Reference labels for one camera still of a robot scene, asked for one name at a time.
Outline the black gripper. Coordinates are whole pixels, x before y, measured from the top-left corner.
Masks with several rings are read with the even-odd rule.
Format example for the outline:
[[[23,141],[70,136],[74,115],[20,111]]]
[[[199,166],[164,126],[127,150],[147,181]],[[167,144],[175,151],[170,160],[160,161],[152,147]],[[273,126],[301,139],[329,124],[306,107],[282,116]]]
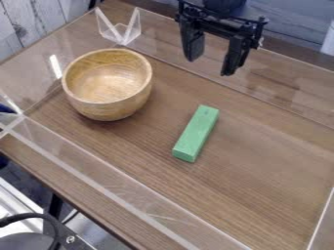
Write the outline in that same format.
[[[205,33],[230,40],[221,70],[231,76],[245,65],[250,49],[262,45],[262,32],[269,23],[247,4],[249,0],[178,0],[178,14],[183,52],[194,62],[203,54]]]

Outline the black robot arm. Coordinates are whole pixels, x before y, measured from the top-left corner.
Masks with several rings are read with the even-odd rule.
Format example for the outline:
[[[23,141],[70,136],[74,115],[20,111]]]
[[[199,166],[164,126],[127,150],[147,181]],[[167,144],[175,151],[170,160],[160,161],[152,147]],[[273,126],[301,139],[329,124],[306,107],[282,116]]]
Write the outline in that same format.
[[[229,41],[221,75],[231,76],[246,63],[251,49],[263,41],[263,28],[269,23],[265,16],[253,17],[249,0],[178,0],[175,21],[180,28],[183,53],[194,62],[205,52],[205,34]]]

